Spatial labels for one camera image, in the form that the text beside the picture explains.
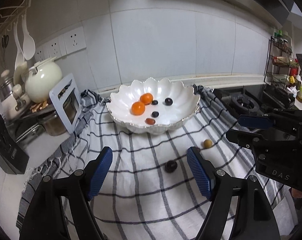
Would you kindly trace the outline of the right human hand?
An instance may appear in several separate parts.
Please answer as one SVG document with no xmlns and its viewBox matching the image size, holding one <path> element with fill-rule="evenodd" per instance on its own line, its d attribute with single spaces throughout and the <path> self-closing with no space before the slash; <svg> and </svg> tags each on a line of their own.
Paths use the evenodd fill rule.
<svg viewBox="0 0 302 240">
<path fill-rule="evenodd" d="M 302 198 L 302 191 L 291 189 L 291 194 L 293 198 L 297 198 L 297 199 Z"/>
</svg>

